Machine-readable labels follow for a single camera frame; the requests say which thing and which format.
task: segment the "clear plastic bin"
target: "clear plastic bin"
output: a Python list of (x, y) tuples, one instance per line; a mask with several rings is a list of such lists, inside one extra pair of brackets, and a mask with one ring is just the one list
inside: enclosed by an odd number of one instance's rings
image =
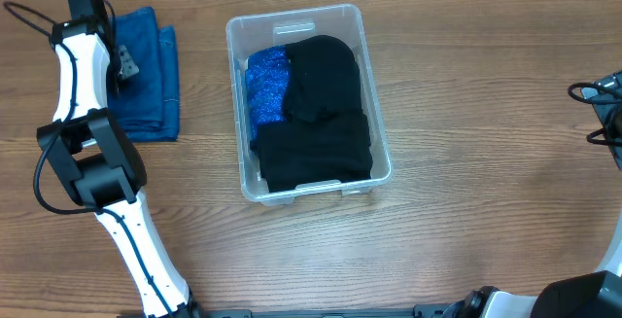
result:
[[(251, 126), (246, 101), (244, 73), (249, 56), (255, 52), (315, 35), (334, 36), (345, 42), (354, 52), (361, 69), (363, 111), (369, 122), (373, 157), (371, 179), (341, 183), (338, 180), (310, 183), (294, 190), (270, 193), (259, 173), (259, 159), (250, 150)], [(344, 4), (289, 11), (258, 16), (236, 17), (226, 25), (226, 41), (231, 72), (231, 92), (235, 113), (237, 154), (240, 164), (242, 194), (250, 201), (264, 205), (294, 202), (300, 195), (341, 191), (343, 195), (367, 193), (375, 186), (386, 183), (392, 174), (391, 158), (385, 136), (380, 105), (371, 73), (367, 42), (363, 31), (361, 11), (354, 5)]]

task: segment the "blue towel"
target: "blue towel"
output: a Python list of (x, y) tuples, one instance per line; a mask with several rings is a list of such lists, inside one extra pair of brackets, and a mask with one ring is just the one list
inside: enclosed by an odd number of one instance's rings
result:
[(179, 69), (173, 26), (157, 28), (156, 13), (141, 8), (117, 17), (117, 45), (125, 45), (139, 73), (127, 79), (108, 107), (134, 142), (174, 141), (179, 133)]

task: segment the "folded black fabric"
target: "folded black fabric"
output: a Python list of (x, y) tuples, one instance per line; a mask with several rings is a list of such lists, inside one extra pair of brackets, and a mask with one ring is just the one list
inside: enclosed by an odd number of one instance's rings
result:
[(361, 109), (361, 74), (343, 41), (315, 36), (285, 46), (292, 69), (283, 101), (286, 118), (308, 123)]
[(274, 193), (312, 182), (369, 179), (369, 145), (367, 117), (358, 109), (315, 123), (262, 124), (251, 148)]

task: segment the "black cable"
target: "black cable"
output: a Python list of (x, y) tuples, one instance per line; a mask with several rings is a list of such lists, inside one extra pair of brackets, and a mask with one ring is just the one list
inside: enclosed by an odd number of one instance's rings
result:
[(104, 3), (108, 6), (113, 19), (113, 47), (115, 47), (117, 45), (117, 17), (115, 16), (115, 9), (113, 8), (113, 5), (110, 4), (110, 1), (104, 0)]
[[(598, 92), (604, 92), (607, 94), (610, 94), (611, 96), (613, 96), (616, 99), (613, 100), (594, 100), (591, 98), (583, 98), (578, 96), (577, 94), (574, 93), (574, 90), (577, 88), (593, 88), (595, 90), (597, 90)], [(577, 83), (574, 85), (570, 85), (568, 87), (568, 95), (570, 96), (570, 98), (579, 101), (581, 103), (585, 103), (585, 104), (591, 104), (591, 105), (607, 105), (607, 104), (622, 104), (622, 94), (620, 94), (617, 90), (611, 89), (611, 88), (606, 88), (604, 86), (599, 86), (596, 84), (590, 84), (590, 83)]]
[[(115, 18), (115, 12), (112, 8), (112, 6), (110, 5), (110, 2), (105, 1), (106, 4), (108, 4), (108, 7), (111, 10), (111, 14), (113, 16), (113, 19)], [(15, 2), (4, 2), (4, 8), (11, 13), (11, 15), (13, 15), (15, 18), (21, 20), (23, 23), (25, 23), (26, 25), (32, 27), (33, 29), (37, 30), (38, 32), (42, 33), (43, 35), (47, 36), (48, 38), (50, 38), (52, 35), (50, 32), (44, 30), (43, 28), (37, 26), (36, 24), (34, 24), (33, 22), (31, 22), (30, 20), (24, 18), (22, 15), (20, 15), (18, 12), (16, 12), (14, 10), (15, 8), (18, 9), (22, 9), (25, 10), (26, 12), (29, 12), (39, 18), (42, 18), (48, 22), (51, 22), (52, 24), (56, 24), (56, 22), (54, 20), (52, 20), (51, 18), (29, 8), (23, 5), (20, 5), (18, 3)], [(67, 116), (65, 117), (65, 120), (62, 121), (61, 125), (58, 127), (58, 129), (54, 132), (54, 134), (52, 135), (52, 139), (50, 139), (50, 141), (48, 142), (48, 144), (46, 145), (46, 148), (43, 150), (43, 152), (41, 153), (41, 155), (39, 156), (39, 160), (37, 161), (37, 165), (35, 167), (35, 173), (33, 176), (33, 181), (32, 181), (32, 188), (35, 194), (35, 197), (37, 198), (37, 201), (39, 202), (39, 204), (41, 204), (41, 206), (43, 206), (46, 210), (58, 214), (58, 215), (75, 215), (75, 214), (82, 214), (82, 213), (89, 213), (89, 212), (95, 212), (97, 214), (108, 214), (110, 216), (112, 216), (117, 223), (119, 223), (121, 225), (121, 227), (123, 228), (123, 231), (125, 232), (125, 235), (127, 236), (127, 239), (129, 240), (129, 243), (132, 246), (132, 249), (134, 250), (134, 255), (136, 256), (136, 260), (138, 261), (138, 264), (140, 265), (141, 269), (143, 270), (143, 274), (145, 275), (145, 277), (147, 278), (147, 282), (149, 283), (149, 285), (151, 285), (151, 287), (154, 289), (155, 295), (157, 296), (157, 298), (160, 300), (160, 302), (162, 303), (162, 305), (164, 306), (164, 308), (166, 309), (168, 315), (170, 317), (173, 317), (173, 311), (171, 310), (171, 308), (168, 306), (168, 303), (166, 302), (166, 300), (164, 299), (164, 296), (162, 295), (162, 293), (160, 292), (160, 290), (157, 288), (157, 285), (154, 281), (154, 277), (152, 275), (149, 274), (149, 271), (147, 270), (147, 267), (145, 266), (145, 262), (143, 261), (142, 256), (140, 255), (140, 252), (138, 251), (138, 246), (136, 245), (136, 241), (134, 240), (134, 237), (132, 236), (131, 232), (129, 231), (129, 228), (127, 227), (127, 225), (125, 224), (125, 221), (123, 220), (123, 218), (121, 216), (119, 216), (117, 213), (105, 209), (105, 208), (93, 208), (93, 207), (87, 207), (84, 209), (73, 209), (73, 210), (63, 210), (63, 209), (59, 209), (56, 207), (53, 207), (51, 205), (49, 205), (44, 199), (43, 196), (41, 195), (41, 188), (39, 185), (39, 180), (41, 177), (41, 171), (43, 170), (43, 165), (46, 162), (46, 159), (48, 158), (48, 155), (50, 154), (50, 151), (52, 150), (53, 145), (56, 143), (56, 140), (58, 139), (58, 136), (60, 135), (60, 133), (63, 131), (63, 129), (65, 128), (65, 126), (71, 121), (71, 118), (74, 115), (74, 111), (76, 109), (77, 103), (76, 103), (76, 92), (78, 91), (78, 66), (76, 64), (76, 57), (74, 57), (74, 54), (71, 52), (71, 50), (69, 50), (69, 48), (67, 46), (65, 46), (64, 43), (58, 43), (58, 45), (63, 48), (66, 52), (67, 55), (69, 55), (69, 60), (71, 61), (71, 70), (72, 70), (72, 79), (71, 79), (71, 99), (69, 101), (69, 112), (67, 113)]]
[(39, 13), (39, 12), (37, 12), (37, 11), (33, 10), (33, 9), (32, 9), (32, 8), (30, 8), (30, 7), (26, 7), (26, 6), (24, 6), (24, 5), (20, 5), (19, 3), (15, 3), (15, 2), (11, 2), (11, 1), (6, 1), (6, 2), (4, 3), (4, 8), (5, 8), (7, 11), (9, 11), (9, 13), (11, 13), (11, 14), (13, 15), (13, 17), (18, 18), (19, 20), (21, 20), (21, 22), (23, 22), (23, 23), (25, 23), (26, 25), (28, 25), (28, 26), (32, 27), (33, 29), (35, 29), (35, 30), (37, 30), (37, 31), (41, 32), (42, 34), (44, 34), (44, 35), (46, 35), (46, 36), (48, 36), (48, 37), (50, 37), (50, 36), (51, 36), (50, 32), (48, 32), (48, 31), (46, 31), (46, 30), (42, 29), (41, 27), (37, 26), (36, 24), (34, 24), (33, 22), (31, 22), (31, 21), (30, 21), (30, 20), (28, 20), (27, 18), (22, 17), (20, 14), (18, 14), (16, 11), (14, 11), (12, 7), (17, 7), (17, 8), (19, 8), (19, 9), (24, 10), (24, 11), (26, 11), (26, 12), (30, 13), (30, 14), (33, 14), (33, 15), (35, 15), (35, 16), (37, 16), (37, 17), (39, 17), (39, 18), (41, 18), (41, 19), (43, 19), (43, 20), (45, 20), (45, 21), (48, 21), (48, 22), (50, 22), (50, 23), (52, 23), (52, 24), (56, 24), (56, 21), (52, 20), (52, 19), (51, 19), (51, 18), (49, 18), (48, 16), (45, 16), (45, 15), (43, 15), (43, 14), (41, 14), (41, 13)]
[(143, 270), (143, 274), (145, 274), (145, 277), (147, 278), (147, 283), (149, 285), (151, 285), (152, 288), (154, 289), (155, 295), (157, 296), (157, 298), (160, 300), (160, 302), (162, 303), (162, 305), (166, 309), (166, 312), (168, 312), (168, 315), (173, 317), (173, 311), (168, 306), (168, 303), (164, 299), (164, 296), (162, 295), (162, 293), (157, 288), (157, 285), (154, 282), (154, 277), (152, 275), (150, 275), (149, 272), (147, 271), (147, 267), (145, 266), (145, 262), (143, 261), (143, 258), (140, 256), (140, 253), (138, 251), (138, 246), (136, 245), (136, 241), (134, 241), (134, 237), (129, 232), (129, 228), (127, 227), (127, 225), (123, 221), (123, 218), (120, 217), (115, 212), (113, 212), (111, 210), (108, 210), (108, 209), (105, 209), (105, 208), (99, 209), (99, 211), (102, 212), (102, 213), (105, 213), (105, 214), (108, 214), (108, 215), (112, 216), (117, 221), (117, 223), (121, 225), (121, 227), (123, 228), (123, 231), (125, 232), (125, 235), (127, 235), (127, 239), (129, 240), (129, 243), (131, 244), (132, 249), (134, 249), (134, 254), (136, 254), (136, 260), (138, 260), (138, 265), (140, 265), (140, 268)]
[[(614, 99), (600, 99), (600, 100), (596, 100), (596, 99), (592, 99), (592, 98), (584, 98), (581, 97), (579, 95), (577, 95), (576, 93), (574, 93), (575, 89), (583, 89), (583, 88), (592, 88), (595, 89), (599, 94), (600, 93), (606, 93), (611, 95)], [(612, 140), (608, 140), (607, 136), (613, 136), (612, 133), (614, 133), (615, 130), (615, 126), (613, 125), (613, 119), (615, 118), (615, 116), (617, 114), (619, 114), (620, 112), (622, 112), (622, 93), (618, 92), (615, 89), (612, 88), (606, 88), (604, 86), (599, 86), (596, 84), (591, 84), (591, 83), (577, 83), (574, 85), (570, 85), (568, 87), (568, 95), (570, 96), (570, 98), (581, 102), (581, 103), (585, 103), (585, 104), (590, 104), (590, 105), (615, 105), (615, 107), (613, 107), (611, 110), (609, 110), (609, 112), (607, 113), (607, 115), (605, 116), (605, 118), (603, 119), (603, 128), (601, 129), (597, 129), (594, 132), (591, 132), (590, 134), (588, 134), (585, 139), (591, 143), (591, 144), (597, 144), (597, 145), (604, 145), (604, 146), (608, 146), (608, 147), (622, 147), (622, 142), (616, 142), (616, 141), (612, 141)], [(603, 136), (605, 139), (596, 139), (596, 137), (598, 136)]]

